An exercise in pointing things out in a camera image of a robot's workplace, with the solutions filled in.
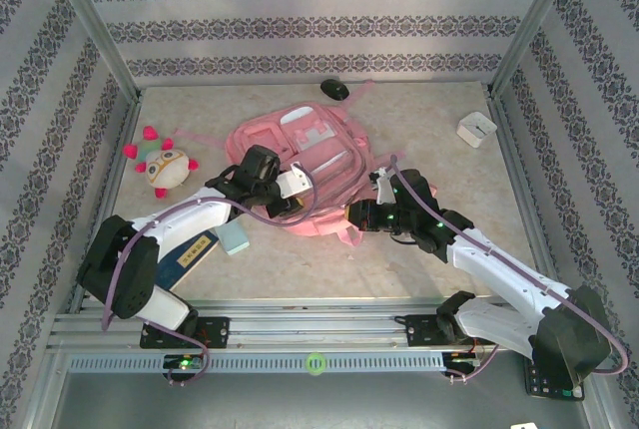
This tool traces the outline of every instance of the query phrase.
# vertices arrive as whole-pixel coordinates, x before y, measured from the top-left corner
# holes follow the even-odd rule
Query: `small white device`
[[[479,112],[462,118],[457,125],[457,134],[473,148],[479,148],[481,142],[496,131],[497,126]]]

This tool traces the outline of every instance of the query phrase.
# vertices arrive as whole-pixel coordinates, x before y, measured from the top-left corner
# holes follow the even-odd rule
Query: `blue book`
[[[171,291],[207,257],[218,242],[218,237],[206,230],[175,247],[158,263],[156,284]]]

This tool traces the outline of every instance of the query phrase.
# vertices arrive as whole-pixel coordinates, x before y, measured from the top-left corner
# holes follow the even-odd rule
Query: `table surface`
[[[319,85],[158,87],[146,91],[134,142],[153,125],[162,137],[176,128],[224,139],[240,123],[304,101],[331,103]],[[373,86],[350,113],[380,155],[404,151],[403,168],[417,168],[438,187],[442,208],[471,219],[492,241],[533,267],[508,173],[495,136],[474,149],[456,133],[471,112],[488,116],[479,83],[386,83]],[[201,164],[157,200],[127,162],[114,214],[148,215],[197,191],[228,164],[223,151],[174,138]],[[368,233],[358,247],[335,235],[300,237],[242,216],[251,245],[229,256],[218,246],[176,287],[185,299],[447,297],[459,290],[491,294],[480,281],[385,233]]]

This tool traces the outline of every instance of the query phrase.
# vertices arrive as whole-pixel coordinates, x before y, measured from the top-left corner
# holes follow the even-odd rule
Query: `black computer mouse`
[[[340,80],[335,80],[333,78],[324,80],[323,82],[321,82],[321,85],[319,85],[319,87],[326,96],[328,96],[329,98],[333,98],[334,100],[338,100],[339,102],[345,100],[346,98],[348,98],[348,95],[350,95],[350,92],[348,91],[346,85]]]

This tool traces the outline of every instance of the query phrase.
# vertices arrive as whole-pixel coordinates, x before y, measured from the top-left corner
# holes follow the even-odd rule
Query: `gray floor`
[[[159,375],[71,374],[63,397],[60,429],[588,427],[580,404],[527,396],[513,353],[467,386],[438,373],[209,375],[185,388]]]

